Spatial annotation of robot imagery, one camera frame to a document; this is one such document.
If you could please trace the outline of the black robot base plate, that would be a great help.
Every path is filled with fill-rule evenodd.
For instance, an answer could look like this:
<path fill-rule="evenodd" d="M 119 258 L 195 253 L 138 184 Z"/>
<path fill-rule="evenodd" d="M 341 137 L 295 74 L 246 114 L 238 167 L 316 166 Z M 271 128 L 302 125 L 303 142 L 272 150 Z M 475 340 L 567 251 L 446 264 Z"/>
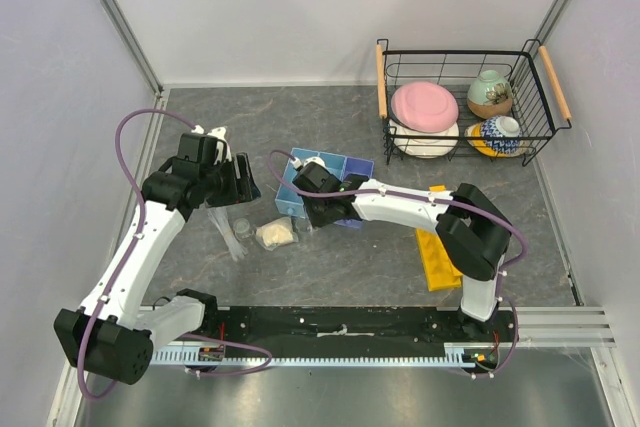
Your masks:
<path fill-rule="evenodd" d="M 294 356 L 435 356 L 447 344 L 506 345 L 516 338 L 511 307 L 478 322 L 461 309 L 416 306 L 231 306 L 205 315 L 182 340 L 223 340 L 233 354 Z"/>

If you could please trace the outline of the small clear glass vial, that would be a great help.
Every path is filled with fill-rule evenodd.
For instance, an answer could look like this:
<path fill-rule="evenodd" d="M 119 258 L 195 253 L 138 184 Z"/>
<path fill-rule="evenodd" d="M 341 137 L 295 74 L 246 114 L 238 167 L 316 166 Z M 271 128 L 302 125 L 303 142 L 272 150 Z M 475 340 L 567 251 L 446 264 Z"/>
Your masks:
<path fill-rule="evenodd" d="M 233 233 L 238 241 L 243 241 L 254 235 L 254 227 L 248 219 L 238 218 L 233 223 Z"/>

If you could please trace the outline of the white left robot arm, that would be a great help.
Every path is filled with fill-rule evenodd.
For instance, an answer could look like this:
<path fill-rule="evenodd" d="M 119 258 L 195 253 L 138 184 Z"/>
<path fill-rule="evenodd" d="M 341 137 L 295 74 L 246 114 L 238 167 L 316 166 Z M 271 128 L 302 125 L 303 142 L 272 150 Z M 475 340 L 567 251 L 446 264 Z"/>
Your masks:
<path fill-rule="evenodd" d="M 226 130 L 181 136 L 178 152 L 142 186 L 142 206 L 98 284 L 75 310 L 62 309 L 53 328 L 78 370 L 133 385 L 155 351 L 185 334 L 219 334 L 215 296 L 192 289 L 147 313 L 144 294 L 169 245 L 192 213 L 250 202 L 260 192 L 246 154 L 233 154 Z"/>

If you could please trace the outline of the bag of beige powder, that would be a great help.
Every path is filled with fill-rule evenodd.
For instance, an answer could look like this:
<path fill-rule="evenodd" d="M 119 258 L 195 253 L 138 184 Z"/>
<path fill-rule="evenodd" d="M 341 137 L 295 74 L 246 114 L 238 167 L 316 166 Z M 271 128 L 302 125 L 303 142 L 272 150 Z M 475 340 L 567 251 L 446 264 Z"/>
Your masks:
<path fill-rule="evenodd" d="M 257 242 L 267 251 L 286 246 L 298 241 L 290 217 L 281 217 L 256 229 Z"/>

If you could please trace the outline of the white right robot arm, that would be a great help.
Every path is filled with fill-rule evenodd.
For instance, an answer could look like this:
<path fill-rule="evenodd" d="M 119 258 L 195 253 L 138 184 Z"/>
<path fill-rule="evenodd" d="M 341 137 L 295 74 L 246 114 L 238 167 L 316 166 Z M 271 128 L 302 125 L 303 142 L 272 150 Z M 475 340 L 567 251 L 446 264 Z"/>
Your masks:
<path fill-rule="evenodd" d="M 356 174 L 341 180 L 316 157 L 292 165 L 292 189 L 315 228 L 380 221 L 435 234 L 462 274 L 460 333 L 477 341 L 493 330 L 498 275 L 513 228 L 479 189 L 462 184 L 454 191 L 420 191 Z"/>

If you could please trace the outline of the clear glass beaker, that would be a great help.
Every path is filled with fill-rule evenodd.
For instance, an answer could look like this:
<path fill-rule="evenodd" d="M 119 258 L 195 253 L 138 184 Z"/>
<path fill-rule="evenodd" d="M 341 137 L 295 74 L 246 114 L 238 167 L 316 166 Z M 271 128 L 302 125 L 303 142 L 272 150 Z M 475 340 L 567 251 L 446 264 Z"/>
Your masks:
<path fill-rule="evenodd" d="M 313 232 L 313 226 L 306 218 L 296 217 L 293 219 L 294 230 L 297 234 L 310 234 Z"/>

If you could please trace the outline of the clear plastic dropper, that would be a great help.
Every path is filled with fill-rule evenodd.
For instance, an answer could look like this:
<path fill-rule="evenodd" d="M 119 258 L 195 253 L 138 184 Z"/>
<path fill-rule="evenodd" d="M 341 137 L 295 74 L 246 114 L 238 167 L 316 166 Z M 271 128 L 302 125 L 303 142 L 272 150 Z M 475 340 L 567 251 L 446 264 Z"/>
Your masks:
<path fill-rule="evenodd" d="M 247 249 L 238 241 L 229 223 L 225 207 L 207 208 L 207 216 L 221 234 L 234 262 L 242 260 L 248 254 Z"/>

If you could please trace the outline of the yellow test tube rack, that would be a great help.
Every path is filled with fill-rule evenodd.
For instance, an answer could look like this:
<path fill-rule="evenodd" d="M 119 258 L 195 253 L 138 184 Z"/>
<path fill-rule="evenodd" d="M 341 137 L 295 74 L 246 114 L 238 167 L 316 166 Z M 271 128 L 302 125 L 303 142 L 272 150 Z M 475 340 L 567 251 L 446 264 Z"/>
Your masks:
<path fill-rule="evenodd" d="M 460 288 L 462 274 L 452 264 L 440 238 L 421 229 L 416 229 L 415 235 L 428 290 Z"/>

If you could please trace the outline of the blue three-compartment drawer box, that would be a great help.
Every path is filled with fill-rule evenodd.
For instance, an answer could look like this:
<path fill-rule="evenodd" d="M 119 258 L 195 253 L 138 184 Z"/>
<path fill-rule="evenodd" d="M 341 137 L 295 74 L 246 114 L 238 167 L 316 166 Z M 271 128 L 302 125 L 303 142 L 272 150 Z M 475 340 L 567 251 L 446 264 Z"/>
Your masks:
<path fill-rule="evenodd" d="M 349 175 L 361 175 L 371 178 L 374 171 L 372 160 L 361 159 L 341 154 L 292 148 L 290 154 L 305 162 L 308 158 L 319 158 L 325 169 L 342 182 Z M 362 222 L 355 219 L 339 219 L 329 211 L 329 200 L 307 199 L 300 197 L 289 188 L 280 185 L 275 198 L 278 212 L 285 216 L 306 218 L 315 227 L 316 220 L 333 218 L 336 225 L 360 229 Z"/>

